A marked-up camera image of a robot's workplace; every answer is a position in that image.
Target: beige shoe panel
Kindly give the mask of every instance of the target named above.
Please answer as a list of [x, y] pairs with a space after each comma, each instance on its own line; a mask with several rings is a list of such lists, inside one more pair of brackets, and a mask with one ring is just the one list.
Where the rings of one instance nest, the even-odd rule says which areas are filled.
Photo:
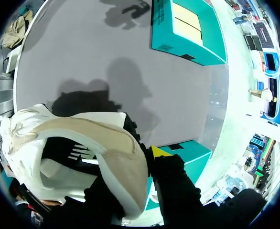
[[132, 156], [135, 150], [134, 138], [126, 130], [114, 125], [107, 125], [82, 118], [52, 119], [34, 128], [33, 132], [41, 134], [46, 131], [52, 132], [55, 129], [79, 133], [86, 138], [92, 139], [106, 149], [115, 149], [129, 156]]

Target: beige garment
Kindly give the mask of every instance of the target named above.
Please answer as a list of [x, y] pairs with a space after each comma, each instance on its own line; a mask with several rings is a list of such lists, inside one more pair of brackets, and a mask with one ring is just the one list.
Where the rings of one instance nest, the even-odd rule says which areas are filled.
[[33, 20], [33, 12], [27, 11], [23, 16], [17, 18], [15, 22], [10, 24], [2, 36], [2, 46], [6, 48], [14, 48], [23, 40], [26, 32], [26, 21], [30, 24]]
[[251, 94], [267, 102], [271, 102], [273, 100], [273, 93], [269, 88], [265, 88], [263, 90], [251, 90]]

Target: teal display stand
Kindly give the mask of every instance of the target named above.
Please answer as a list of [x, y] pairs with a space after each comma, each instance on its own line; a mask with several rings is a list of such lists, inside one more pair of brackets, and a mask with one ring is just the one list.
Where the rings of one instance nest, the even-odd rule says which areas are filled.
[[[196, 26], [184, 20], [187, 16], [180, 18], [177, 13], [174, 15], [173, 6], [176, 4], [197, 15], [198, 31], [194, 30]], [[185, 23], [184, 28], [190, 26], [190, 31], [200, 31], [201, 41], [198, 41], [200, 38], [192, 40], [191, 36], [186, 36], [186, 29], [178, 27], [178, 23]], [[154, 0], [152, 48], [204, 66], [226, 63], [220, 24], [213, 7], [204, 0]]]
[[[178, 154], [185, 162], [184, 169], [188, 177], [195, 184], [198, 178], [200, 177], [201, 173], [203, 172], [212, 154], [212, 151], [194, 140], [183, 142], [178, 145], [180, 146], [180, 149], [176, 149], [176, 150], [172, 150], [169, 146], [162, 146], [159, 147], [159, 149], [162, 149], [163, 151], [171, 155]], [[153, 180], [150, 177], [148, 180], [148, 188], [147, 188], [148, 199], [146, 202], [145, 210], [150, 210], [159, 207], [159, 204], [155, 203], [150, 198], [152, 193], [152, 184], [153, 184]]]

